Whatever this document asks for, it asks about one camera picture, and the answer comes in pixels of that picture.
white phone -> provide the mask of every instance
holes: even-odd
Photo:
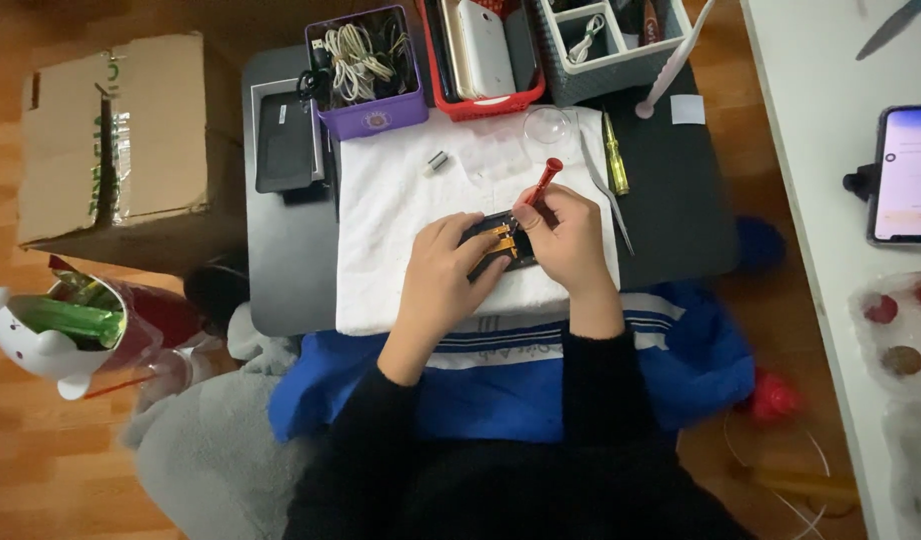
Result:
[[[447,31],[447,48],[454,67],[454,83],[457,96],[462,99],[477,99],[467,70],[467,46],[464,42],[464,30],[461,28],[461,15],[458,12],[460,0],[440,0],[440,10],[444,15],[444,29]]]
[[[515,93],[515,72],[501,17],[471,0],[460,0],[457,13],[474,92],[484,98]]]

phone being repaired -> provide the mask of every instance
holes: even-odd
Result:
[[[538,264],[538,260],[534,257],[531,239],[523,229],[517,227],[517,220],[510,210],[484,217],[483,221],[467,229],[460,237],[460,244],[477,235],[494,235],[499,241],[471,268],[467,274],[467,279],[471,282],[484,273],[491,262],[498,257],[510,257],[510,264],[507,265],[504,272]]]

yellow screwdriver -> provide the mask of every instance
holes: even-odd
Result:
[[[607,150],[607,171],[610,174],[610,190],[615,195],[626,195],[631,191],[628,185],[628,173],[624,170],[624,160],[617,149],[617,137],[614,136],[614,125],[611,123],[611,115],[608,110],[602,107],[603,111],[603,133],[604,145]]]

red screwdriver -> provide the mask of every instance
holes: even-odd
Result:
[[[554,179],[554,175],[560,173],[564,169],[564,164],[560,159],[556,157],[549,157],[547,159],[547,168],[544,169],[544,174],[540,175],[540,180],[537,182],[537,187],[533,190],[533,193],[527,197],[525,203],[535,207],[537,203],[544,199],[544,191],[547,191],[548,185],[550,185],[551,180]]]

phone screen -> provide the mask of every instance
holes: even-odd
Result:
[[[881,166],[875,238],[921,237],[921,108],[887,114]]]

